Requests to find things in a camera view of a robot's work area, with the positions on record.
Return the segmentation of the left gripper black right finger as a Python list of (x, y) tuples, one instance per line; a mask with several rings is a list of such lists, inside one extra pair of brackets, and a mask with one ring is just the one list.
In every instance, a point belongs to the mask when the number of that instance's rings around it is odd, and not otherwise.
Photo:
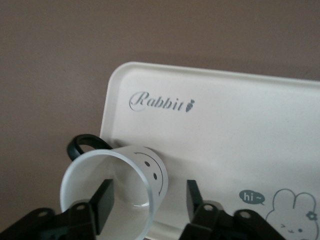
[(203, 200), (197, 182), (186, 181), (186, 206), (190, 222), (184, 227), (181, 240), (283, 240), (257, 212), (237, 210), (225, 212), (216, 201)]

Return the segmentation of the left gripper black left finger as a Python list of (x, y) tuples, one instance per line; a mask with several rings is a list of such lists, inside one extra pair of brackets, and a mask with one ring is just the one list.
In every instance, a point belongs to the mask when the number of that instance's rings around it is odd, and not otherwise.
[(114, 181), (105, 179), (89, 201), (74, 203), (56, 214), (37, 208), (0, 233), (2, 240), (95, 240), (115, 202)]

